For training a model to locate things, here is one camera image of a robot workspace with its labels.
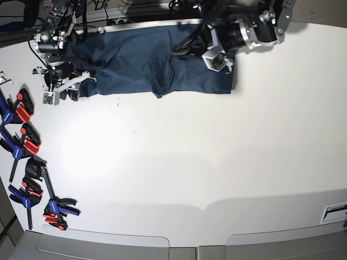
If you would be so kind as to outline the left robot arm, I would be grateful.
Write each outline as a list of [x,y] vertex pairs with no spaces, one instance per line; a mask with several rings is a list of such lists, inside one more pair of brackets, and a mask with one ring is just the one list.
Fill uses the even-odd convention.
[[232,51],[243,47],[281,44],[292,19],[295,1],[171,1],[169,8],[188,17],[198,16],[200,26],[175,45],[173,56],[200,57],[208,69],[232,68]]

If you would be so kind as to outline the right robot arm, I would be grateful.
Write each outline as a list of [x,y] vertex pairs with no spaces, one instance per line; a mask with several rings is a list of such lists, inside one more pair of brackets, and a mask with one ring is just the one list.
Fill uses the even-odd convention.
[[86,1],[52,1],[42,28],[33,34],[32,52],[43,66],[32,73],[42,81],[45,105],[58,105],[67,96],[77,101],[82,82],[97,82],[94,73],[74,68],[75,63],[85,64],[87,60],[67,56],[70,43],[84,43],[88,36],[86,11]]

